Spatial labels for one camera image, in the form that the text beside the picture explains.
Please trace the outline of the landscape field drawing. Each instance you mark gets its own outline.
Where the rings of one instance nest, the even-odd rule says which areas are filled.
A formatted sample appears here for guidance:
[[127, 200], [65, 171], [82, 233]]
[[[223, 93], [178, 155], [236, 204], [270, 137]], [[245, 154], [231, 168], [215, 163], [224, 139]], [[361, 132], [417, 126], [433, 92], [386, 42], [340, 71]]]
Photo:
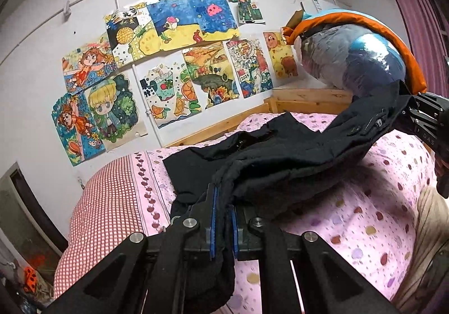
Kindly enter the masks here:
[[239, 98], [231, 63], [222, 42], [182, 52], [190, 78], [207, 97], [206, 108]]

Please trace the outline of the black large garment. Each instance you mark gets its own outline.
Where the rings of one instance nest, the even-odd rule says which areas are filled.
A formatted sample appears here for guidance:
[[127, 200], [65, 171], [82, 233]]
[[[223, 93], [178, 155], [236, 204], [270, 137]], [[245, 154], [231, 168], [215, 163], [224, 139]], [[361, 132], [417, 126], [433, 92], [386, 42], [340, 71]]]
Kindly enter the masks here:
[[207, 195], [212, 260], [189, 275], [187, 313], [212, 313], [234, 293], [231, 209], [250, 207], [269, 218], [281, 206], [304, 202], [339, 183], [393, 124], [411, 100], [402, 82], [355, 99], [323, 131], [313, 131], [290, 113], [252, 132], [237, 132], [220, 143], [190, 147], [165, 158], [180, 215]]

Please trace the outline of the orange grey bagged bedding bundle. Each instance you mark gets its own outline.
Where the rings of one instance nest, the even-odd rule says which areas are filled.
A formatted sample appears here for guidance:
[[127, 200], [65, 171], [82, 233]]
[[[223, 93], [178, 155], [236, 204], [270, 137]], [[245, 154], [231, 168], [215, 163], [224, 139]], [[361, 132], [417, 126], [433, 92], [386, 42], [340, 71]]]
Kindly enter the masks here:
[[297, 11], [281, 29], [303, 69], [329, 87], [361, 97], [402, 80], [425, 93], [424, 73], [404, 41], [388, 26], [354, 10]]

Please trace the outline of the fish and boat drawing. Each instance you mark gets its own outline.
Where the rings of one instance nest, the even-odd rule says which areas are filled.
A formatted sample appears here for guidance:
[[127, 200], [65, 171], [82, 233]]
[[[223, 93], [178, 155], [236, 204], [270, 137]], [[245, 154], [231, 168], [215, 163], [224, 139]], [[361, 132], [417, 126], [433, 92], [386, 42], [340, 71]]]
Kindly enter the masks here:
[[160, 63], [138, 78], [146, 106], [157, 128], [202, 112], [184, 61]]

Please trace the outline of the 2024 colourful drawing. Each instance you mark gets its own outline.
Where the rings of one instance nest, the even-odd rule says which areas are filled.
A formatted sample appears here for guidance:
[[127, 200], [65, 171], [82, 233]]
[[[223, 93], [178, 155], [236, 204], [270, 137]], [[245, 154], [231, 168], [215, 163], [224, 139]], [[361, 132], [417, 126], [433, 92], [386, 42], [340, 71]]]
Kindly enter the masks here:
[[257, 39], [231, 40], [226, 46], [244, 98], [273, 89], [268, 63]]

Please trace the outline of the orange spotted toy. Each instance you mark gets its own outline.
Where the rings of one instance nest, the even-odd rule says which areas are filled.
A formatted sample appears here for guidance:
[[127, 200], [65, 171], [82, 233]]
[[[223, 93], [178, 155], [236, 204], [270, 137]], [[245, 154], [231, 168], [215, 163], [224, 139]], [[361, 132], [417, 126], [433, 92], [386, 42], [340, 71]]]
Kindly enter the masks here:
[[35, 294], [37, 283], [36, 271], [30, 266], [27, 266], [24, 269], [24, 292], [27, 294]]

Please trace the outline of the red-haired girl drawing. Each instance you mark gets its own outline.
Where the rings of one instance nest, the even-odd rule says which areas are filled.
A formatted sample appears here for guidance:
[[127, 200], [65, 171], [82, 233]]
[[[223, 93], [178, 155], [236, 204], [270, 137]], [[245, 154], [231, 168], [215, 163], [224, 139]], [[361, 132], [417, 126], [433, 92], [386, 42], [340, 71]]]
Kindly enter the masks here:
[[116, 71], [107, 33], [62, 58], [67, 93], [52, 107], [52, 120], [63, 149], [73, 166], [104, 151], [85, 92]]

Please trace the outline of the blonde child drawing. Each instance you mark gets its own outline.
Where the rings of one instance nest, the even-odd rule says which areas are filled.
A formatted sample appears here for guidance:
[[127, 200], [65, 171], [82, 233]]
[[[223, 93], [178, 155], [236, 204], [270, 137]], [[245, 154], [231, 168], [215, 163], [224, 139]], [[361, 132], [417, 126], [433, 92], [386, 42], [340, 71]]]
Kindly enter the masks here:
[[84, 92], [100, 140], [106, 151], [148, 134], [139, 114], [127, 72], [117, 73]]

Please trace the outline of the pink checkered apple bedsheet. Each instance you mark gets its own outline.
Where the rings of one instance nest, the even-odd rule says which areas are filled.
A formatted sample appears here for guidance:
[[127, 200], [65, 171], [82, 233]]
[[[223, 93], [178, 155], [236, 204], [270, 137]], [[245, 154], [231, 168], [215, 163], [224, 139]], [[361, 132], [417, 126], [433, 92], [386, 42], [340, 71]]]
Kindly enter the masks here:
[[[72, 215], [68, 248], [56, 269], [60, 298], [130, 234], [160, 234], [178, 192], [164, 165], [177, 148], [115, 159], [88, 181]], [[374, 143], [337, 185], [304, 203], [266, 206], [291, 234], [312, 230], [392, 299], [413, 260], [416, 225], [435, 180], [433, 160], [415, 137], [392, 131]]]

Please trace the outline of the beige ribbed cloth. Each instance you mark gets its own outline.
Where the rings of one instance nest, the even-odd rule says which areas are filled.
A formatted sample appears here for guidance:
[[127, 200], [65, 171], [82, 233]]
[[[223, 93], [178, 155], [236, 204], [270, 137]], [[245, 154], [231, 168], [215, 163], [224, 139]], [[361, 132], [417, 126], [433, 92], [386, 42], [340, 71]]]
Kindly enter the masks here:
[[392, 304], [400, 313], [448, 312], [448, 205], [434, 187], [418, 200], [411, 263]]

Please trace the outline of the blue sea yellow drawing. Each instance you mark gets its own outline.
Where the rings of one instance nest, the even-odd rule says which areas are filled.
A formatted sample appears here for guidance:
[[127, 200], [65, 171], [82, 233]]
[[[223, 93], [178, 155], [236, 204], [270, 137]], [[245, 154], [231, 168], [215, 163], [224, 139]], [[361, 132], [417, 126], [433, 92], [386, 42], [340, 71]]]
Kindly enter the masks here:
[[104, 21], [118, 67], [161, 51], [240, 36], [227, 0], [142, 0]]

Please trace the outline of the red-haired soldier drawing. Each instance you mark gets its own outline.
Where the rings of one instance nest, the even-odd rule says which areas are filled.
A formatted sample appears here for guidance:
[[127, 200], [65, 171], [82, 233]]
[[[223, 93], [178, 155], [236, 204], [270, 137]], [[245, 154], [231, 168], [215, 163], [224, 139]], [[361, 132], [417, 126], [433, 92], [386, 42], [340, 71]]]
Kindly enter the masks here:
[[237, 18], [240, 25], [263, 24], [264, 18], [255, 0], [228, 0], [237, 5]]

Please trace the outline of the wooden bed frame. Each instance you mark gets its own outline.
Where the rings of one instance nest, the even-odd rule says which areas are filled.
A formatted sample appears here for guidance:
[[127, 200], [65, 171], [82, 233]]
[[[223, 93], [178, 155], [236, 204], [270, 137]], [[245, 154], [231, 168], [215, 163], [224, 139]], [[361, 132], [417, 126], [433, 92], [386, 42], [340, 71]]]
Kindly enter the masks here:
[[339, 114], [351, 104], [351, 101], [352, 93], [340, 89], [274, 89], [272, 96], [266, 98], [262, 104], [178, 139], [166, 145], [166, 148], [191, 146], [221, 137], [234, 131], [242, 121], [253, 114], [282, 112]]

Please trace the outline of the purple curtain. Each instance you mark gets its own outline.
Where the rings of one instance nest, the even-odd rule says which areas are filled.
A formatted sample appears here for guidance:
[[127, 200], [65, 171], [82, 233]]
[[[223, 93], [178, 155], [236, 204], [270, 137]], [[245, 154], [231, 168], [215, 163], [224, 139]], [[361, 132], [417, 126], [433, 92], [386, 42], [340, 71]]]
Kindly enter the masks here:
[[395, 0], [427, 90], [448, 96], [448, 23], [434, 0]]

